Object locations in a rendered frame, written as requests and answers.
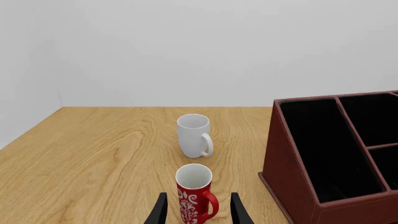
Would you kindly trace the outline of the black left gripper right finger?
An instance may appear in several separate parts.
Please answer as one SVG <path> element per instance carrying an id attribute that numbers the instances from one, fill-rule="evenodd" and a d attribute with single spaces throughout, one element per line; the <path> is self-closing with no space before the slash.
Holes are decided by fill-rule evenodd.
<path id="1" fill-rule="evenodd" d="M 231 193 L 230 210 L 232 224 L 254 224 L 237 192 Z"/>

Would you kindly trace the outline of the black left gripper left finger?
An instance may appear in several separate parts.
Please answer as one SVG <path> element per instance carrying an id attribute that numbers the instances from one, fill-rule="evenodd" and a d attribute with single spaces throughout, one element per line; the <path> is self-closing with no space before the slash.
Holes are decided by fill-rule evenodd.
<path id="1" fill-rule="evenodd" d="M 167 218 L 167 193 L 161 192 L 144 224 L 165 224 Z"/>

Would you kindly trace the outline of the red-brown desk caddy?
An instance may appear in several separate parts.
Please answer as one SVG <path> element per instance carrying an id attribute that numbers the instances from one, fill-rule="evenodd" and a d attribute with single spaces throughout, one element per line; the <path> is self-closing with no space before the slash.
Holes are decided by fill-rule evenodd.
<path id="1" fill-rule="evenodd" d="M 398 90 L 274 100 L 259 177 L 289 224 L 398 224 Z"/>

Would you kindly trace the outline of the red patterned mug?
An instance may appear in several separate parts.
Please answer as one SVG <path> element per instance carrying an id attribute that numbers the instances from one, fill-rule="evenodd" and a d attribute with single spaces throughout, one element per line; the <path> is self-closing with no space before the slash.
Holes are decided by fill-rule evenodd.
<path id="1" fill-rule="evenodd" d="M 185 224 L 204 224 L 219 211 L 219 201 L 211 193 L 211 170 L 202 164 L 187 164 L 175 174 L 180 214 Z"/>

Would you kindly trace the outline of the plain white mug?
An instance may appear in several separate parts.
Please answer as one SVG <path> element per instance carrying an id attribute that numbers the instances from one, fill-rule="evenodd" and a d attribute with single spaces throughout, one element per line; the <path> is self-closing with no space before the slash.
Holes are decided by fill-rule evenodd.
<path id="1" fill-rule="evenodd" d="M 205 115 L 192 113 L 179 117 L 177 136 L 180 148 L 187 157 L 208 157 L 213 154 L 210 120 Z"/>

